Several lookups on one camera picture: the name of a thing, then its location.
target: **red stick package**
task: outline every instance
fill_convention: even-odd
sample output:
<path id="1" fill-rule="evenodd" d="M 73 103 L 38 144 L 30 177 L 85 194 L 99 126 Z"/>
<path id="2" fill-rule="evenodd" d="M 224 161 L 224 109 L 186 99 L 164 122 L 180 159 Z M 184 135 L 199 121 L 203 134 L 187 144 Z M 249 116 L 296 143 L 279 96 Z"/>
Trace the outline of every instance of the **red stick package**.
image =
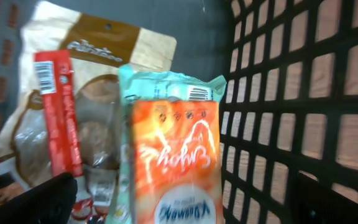
<path id="1" fill-rule="evenodd" d="M 35 71 L 44 102 L 52 174 L 53 176 L 63 172 L 73 174 L 77 181 L 78 192 L 71 214 L 76 220 L 86 219 L 91 215 L 92 199 L 85 187 L 77 138 L 73 95 L 74 71 L 69 51 L 36 53 Z"/>

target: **wooden surface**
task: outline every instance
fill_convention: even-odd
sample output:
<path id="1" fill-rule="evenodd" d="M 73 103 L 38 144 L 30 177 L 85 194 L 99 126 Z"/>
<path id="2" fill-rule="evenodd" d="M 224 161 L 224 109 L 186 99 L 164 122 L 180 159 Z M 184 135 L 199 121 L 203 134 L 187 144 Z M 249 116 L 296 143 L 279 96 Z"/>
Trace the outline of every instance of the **wooden surface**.
<path id="1" fill-rule="evenodd" d="M 244 0 L 246 6 L 250 5 L 252 0 Z M 302 0 L 296 0 L 295 4 L 301 2 Z M 275 16 L 281 14 L 285 8 L 286 0 L 276 0 L 275 1 Z M 319 9 L 319 21 L 318 21 L 318 30 L 316 33 L 316 41 L 320 41 L 331 37 L 337 32 L 338 26 L 338 15 L 340 6 L 340 0 L 325 0 Z M 232 8 L 235 15 L 240 13 L 238 3 L 233 1 Z M 358 26 L 358 1 L 355 5 L 355 19 L 353 21 L 353 27 Z M 265 24 L 267 17 L 267 1 L 262 4 L 259 14 L 259 24 L 262 26 Z M 247 18 L 245 35 L 251 32 L 251 24 L 253 20 L 253 14 L 250 14 Z M 290 51 L 299 49 L 305 43 L 305 34 L 306 34 L 306 23 L 307 23 L 307 12 L 303 12 L 300 15 L 296 16 L 292 23 L 291 30 L 291 42 L 290 42 Z M 234 41 L 238 41 L 241 31 L 241 25 L 236 26 L 236 36 Z M 278 26 L 273 30 L 273 40 L 272 40 L 272 49 L 270 51 L 270 58 L 274 58 L 280 55 L 281 43 L 282 43 L 282 32 L 283 26 Z M 257 39 L 256 53 L 255 53 L 255 63 L 260 63 L 263 58 L 263 47 L 264 47 L 264 36 L 260 36 Z M 249 48 L 250 44 L 247 43 L 244 46 L 244 53 L 242 55 L 242 68 L 248 66 L 249 58 Z M 237 49 L 233 51 L 232 57 L 232 67 L 231 70 L 236 69 L 236 62 L 238 57 Z M 320 98 L 328 97 L 333 76 L 333 62 L 335 60 L 334 54 L 322 55 L 318 58 L 315 58 L 312 68 L 311 76 L 311 86 L 310 86 L 310 98 Z M 295 63 L 288 67 L 287 71 L 287 81 L 285 84 L 284 100 L 296 99 L 298 98 L 299 86 L 301 80 L 301 71 L 302 64 Z M 358 95 L 358 45 L 351 49 L 349 52 L 349 63 L 347 68 L 346 83 L 344 88 L 345 95 Z M 267 92 L 265 94 L 266 101 L 276 99 L 277 91 L 277 80 L 278 80 L 278 70 L 271 70 L 268 74 L 267 81 Z M 245 86 L 246 82 L 252 82 L 251 94 L 250 96 L 245 96 Z M 248 80 L 242 78 L 239 83 L 239 94 L 237 99 L 232 98 L 232 88 L 234 86 L 233 81 L 228 83 L 228 91 L 226 100 L 227 103 L 230 102 L 243 102 L 245 97 L 250 97 L 250 101 L 258 101 L 259 95 L 259 85 L 260 85 L 260 74 L 254 75 Z M 234 115 L 234 122 L 231 130 L 226 130 L 227 127 L 227 118 L 228 113 L 224 115 L 224 121 L 222 126 L 222 133 L 232 136 L 238 136 L 245 140 L 250 141 L 252 136 L 252 128 L 255 122 L 255 113 L 241 114 L 236 112 Z M 238 130 L 240 118 L 246 118 L 246 124 L 244 130 Z M 282 150 L 291 151 L 291 144 L 294 132 L 296 116 L 294 114 L 282 114 L 280 118 L 280 128 L 278 132 L 278 143 L 277 147 Z M 258 137 L 258 142 L 260 144 L 268 144 L 270 139 L 270 128 L 272 122 L 272 114 L 264 113 L 261 120 L 261 128 Z M 306 117 L 305 124 L 305 134 L 303 136 L 303 145 L 302 153 L 305 156 L 312 157 L 314 159 L 321 159 L 323 155 L 323 142 L 325 137 L 325 127 L 326 127 L 326 116 L 323 114 L 308 114 Z M 338 137 L 338 147 L 337 147 L 337 156 L 336 162 L 340 165 L 358 170 L 358 114 L 346 114 L 341 117 L 340 120 L 340 130 Z M 227 157 L 227 170 L 232 172 L 234 167 L 234 153 L 236 149 L 232 146 L 229 147 L 229 153 Z M 253 185 L 256 189 L 262 190 L 264 186 L 264 175 L 265 175 L 265 164 L 266 160 L 263 157 L 257 157 L 255 162 L 254 169 L 254 179 Z M 240 158 L 239 166 L 239 177 L 247 180 L 247 169 L 248 169 L 248 153 L 242 151 Z M 285 189 L 288 175 L 288 167 L 284 164 L 276 162 L 273 170 L 273 180 L 272 180 L 272 190 L 271 196 L 278 203 L 285 203 Z M 312 174 L 306 174 L 314 179 L 315 176 Z M 224 206 L 227 207 L 229 203 L 229 194 L 230 194 L 231 185 L 229 182 L 225 183 L 224 188 Z M 358 203 L 358 192 L 348 187 L 334 184 L 333 189 L 340 194 L 345 195 L 349 199 Z M 244 201 L 243 192 L 237 189 L 236 200 L 234 203 L 234 216 L 240 220 L 242 212 L 242 204 Z M 246 223 L 256 224 L 259 219 L 259 210 L 260 205 L 254 199 L 251 199 L 250 211 L 248 214 L 248 220 Z M 280 220 L 276 215 L 269 212 L 267 223 L 276 224 L 280 223 Z"/>

